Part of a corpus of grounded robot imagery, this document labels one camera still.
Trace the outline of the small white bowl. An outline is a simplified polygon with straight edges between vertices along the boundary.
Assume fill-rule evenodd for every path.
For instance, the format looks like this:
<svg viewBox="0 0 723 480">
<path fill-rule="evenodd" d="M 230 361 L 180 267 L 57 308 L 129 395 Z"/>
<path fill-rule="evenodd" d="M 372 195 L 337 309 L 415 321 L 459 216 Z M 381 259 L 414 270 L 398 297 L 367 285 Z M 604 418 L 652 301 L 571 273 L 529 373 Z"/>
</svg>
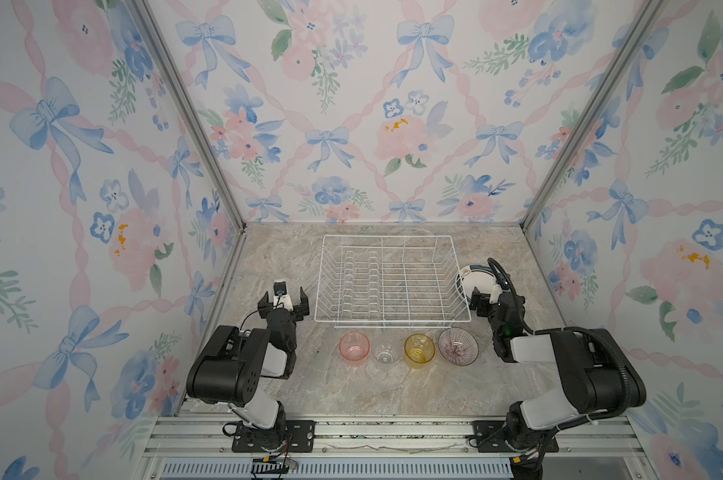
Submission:
<svg viewBox="0 0 723 480">
<path fill-rule="evenodd" d="M 469 366 L 479 357 L 479 344 L 465 329 L 449 328 L 439 334 L 439 354 L 455 366 Z"/>
</svg>

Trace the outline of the pink plastic cup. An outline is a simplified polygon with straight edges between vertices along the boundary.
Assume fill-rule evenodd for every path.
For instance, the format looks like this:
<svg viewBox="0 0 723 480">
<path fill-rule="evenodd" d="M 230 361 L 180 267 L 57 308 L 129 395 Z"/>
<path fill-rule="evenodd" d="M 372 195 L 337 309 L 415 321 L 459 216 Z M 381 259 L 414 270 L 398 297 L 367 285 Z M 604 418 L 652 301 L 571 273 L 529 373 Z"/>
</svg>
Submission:
<svg viewBox="0 0 723 480">
<path fill-rule="evenodd" d="M 371 342 L 369 337 L 359 331 L 351 331 L 340 340 L 341 358 L 351 366 L 361 366 L 369 357 Z"/>
</svg>

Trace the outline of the white wire dish rack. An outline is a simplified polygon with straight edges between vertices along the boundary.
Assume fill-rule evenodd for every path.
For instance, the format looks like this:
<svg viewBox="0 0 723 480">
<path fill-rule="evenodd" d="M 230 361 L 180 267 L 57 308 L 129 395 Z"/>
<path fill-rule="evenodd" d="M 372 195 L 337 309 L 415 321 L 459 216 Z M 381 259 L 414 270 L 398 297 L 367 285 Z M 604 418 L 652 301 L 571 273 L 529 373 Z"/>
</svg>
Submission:
<svg viewBox="0 0 723 480">
<path fill-rule="evenodd" d="M 471 321 L 449 235 L 326 235 L 315 322 L 346 329 L 435 329 Z"/>
</svg>

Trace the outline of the yellow plastic cup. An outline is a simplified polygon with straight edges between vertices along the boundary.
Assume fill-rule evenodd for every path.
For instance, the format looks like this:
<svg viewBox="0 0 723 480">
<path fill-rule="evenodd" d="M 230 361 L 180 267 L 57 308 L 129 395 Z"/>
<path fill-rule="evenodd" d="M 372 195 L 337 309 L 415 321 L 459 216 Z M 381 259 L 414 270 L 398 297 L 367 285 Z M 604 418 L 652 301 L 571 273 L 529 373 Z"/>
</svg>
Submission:
<svg viewBox="0 0 723 480">
<path fill-rule="evenodd" d="M 427 334 L 411 334 L 403 344 L 405 349 L 405 360 L 411 368 L 422 368 L 429 366 L 435 358 L 435 343 Z"/>
</svg>

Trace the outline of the clear plastic cup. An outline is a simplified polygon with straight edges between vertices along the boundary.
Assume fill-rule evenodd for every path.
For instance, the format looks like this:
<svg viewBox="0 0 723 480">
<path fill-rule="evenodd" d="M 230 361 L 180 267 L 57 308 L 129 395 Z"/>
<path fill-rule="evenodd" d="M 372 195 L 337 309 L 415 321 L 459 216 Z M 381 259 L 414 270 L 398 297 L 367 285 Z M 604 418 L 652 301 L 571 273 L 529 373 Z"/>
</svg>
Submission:
<svg viewBox="0 0 723 480">
<path fill-rule="evenodd" d="M 373 358 L 381 365 L 393 365 L 399 362 L 401 353 L 395 342 L 381 341 L 373 346 Z"/>
</svg>

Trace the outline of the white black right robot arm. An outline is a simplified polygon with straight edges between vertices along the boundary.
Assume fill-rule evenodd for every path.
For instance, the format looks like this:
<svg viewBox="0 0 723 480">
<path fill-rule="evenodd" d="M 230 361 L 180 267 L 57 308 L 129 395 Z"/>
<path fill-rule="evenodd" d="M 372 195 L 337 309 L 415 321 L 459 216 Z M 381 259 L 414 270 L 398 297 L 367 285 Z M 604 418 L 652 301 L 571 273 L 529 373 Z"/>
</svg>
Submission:
<svg viewBox="0 0 723 480">
<path fill-rule="evenodd" d="M 529 333 L 523 299 L 511 290 L 491 296 L 475 289 L 469 308 L 489 320 L 501 361 L 551 364 L 559 376 L 548 392 L 511 404 L 491 441 L 517 451 L 545 450 L 557 432 L 621 416 L 647 401 L 641 376 L 609 331 L 561 327 Z"/>
</svg>

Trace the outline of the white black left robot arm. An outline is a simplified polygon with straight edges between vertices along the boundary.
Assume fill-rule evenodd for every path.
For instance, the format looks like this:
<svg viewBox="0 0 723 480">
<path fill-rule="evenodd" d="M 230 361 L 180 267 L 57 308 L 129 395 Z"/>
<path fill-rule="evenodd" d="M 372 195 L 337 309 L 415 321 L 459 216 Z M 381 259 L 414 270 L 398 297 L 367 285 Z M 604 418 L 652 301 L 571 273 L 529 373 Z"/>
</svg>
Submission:
<svg viewBox="0 0 723 480">
<path fill-rule="evenodd" d="M 274 284 L 255 311 L 267 325 L 216 328 L 187 377 L 187 396 L 207 404 L 226 404 L 257 434 L 283 434 L 287 419 L 281 402 L 259 390 L 263 377 L 286 380 L 297 363 L 298 323 L 310 314 L 309 297 L 300 291 L 297 303 L 287 283 Z"/>
</svg>

